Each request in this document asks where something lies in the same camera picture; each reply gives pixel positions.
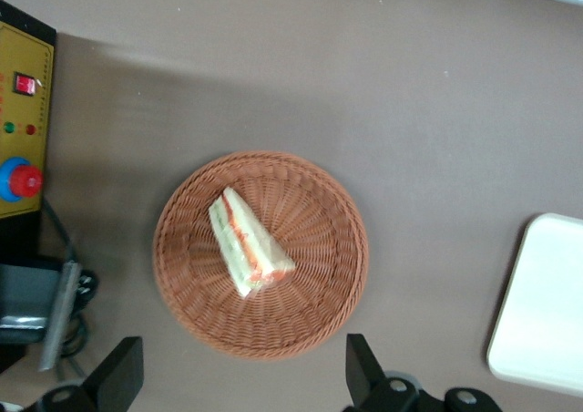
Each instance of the blue button base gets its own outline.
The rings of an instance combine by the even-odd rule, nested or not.
[[[7,202],[17,202],[22,199],[22,196],[16,196],[10,190],[10,176],[18,166],[29,166],[30,162],[22,157],[12,157],[2,163],[0,166],[0,198]]]

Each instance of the yellow control panel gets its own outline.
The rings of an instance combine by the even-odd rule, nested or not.
[[[54,53],[0,21],[0,219],[41,206]]]

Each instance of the black device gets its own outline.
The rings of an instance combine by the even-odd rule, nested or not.
[[[363,335],[346,337],[346,385],[354,406],[343,412],[502,412],[486,393],[455,387],[444,401],[406,376],[386,376]]]
[[[55,49],[54,28],[0,0],[0,372],[27,344],[45,342],[41,370],[64,341],[68,355],[79,351],[87,339],[80,310],[97,289],[43,198]],[[43,213],[63,238],[64,258],[39,252]]]
[[[126,337],[81,386],[53,389],[24,412],[126,412],[143,384],[142,338]]]

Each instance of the control box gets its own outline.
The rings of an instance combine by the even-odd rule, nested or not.
[[[0,221],[41,207],[55,43],[0,0]]]

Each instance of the metal bolt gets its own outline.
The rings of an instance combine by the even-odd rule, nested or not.
[[[475,403],[477,403],[477,400],[474,397],[474,394],[472,394],[471,392],[468,392],[468,391],[458,391],[457,392],[457,399],[459,401],[461,401],[462,403],[466,403],[467,405],[474,405]]]
[[[403,382],[403,380],[399,380],[398,378],[391,380],[389,386],[395,392],[404,392],[407,390],[407,385]]]

